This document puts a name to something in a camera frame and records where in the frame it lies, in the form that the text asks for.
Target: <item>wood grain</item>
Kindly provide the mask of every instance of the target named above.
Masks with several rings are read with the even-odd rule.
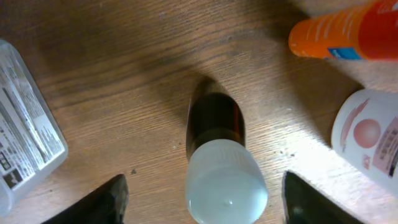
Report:
[[[21,53],[69,145],[65,163],[3,222],[40,223],[124,173],[126,223],[194,223],[185,125],[207,75],[242,108],[266,179],[257,223],[283,222],[287,169],[366,222],[398,223],[398,201],[329,147],[344,100],[363,86],[397,92],[398,66],[298,58],[286,47],[296,22],[364,2],[1,1],[1,37]]]

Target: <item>orange bottle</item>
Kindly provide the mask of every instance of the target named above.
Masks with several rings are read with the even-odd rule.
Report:
[[[289,36],[295,55],[398,60],[398,0],[381,0],[308,19]]]

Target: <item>pink circle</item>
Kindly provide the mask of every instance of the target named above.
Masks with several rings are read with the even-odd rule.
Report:
[[[376,145],[380,135],[380,124],[373,119],[362,120],[354,128],[354,139],[356,143],[365,149],[369,149]]]

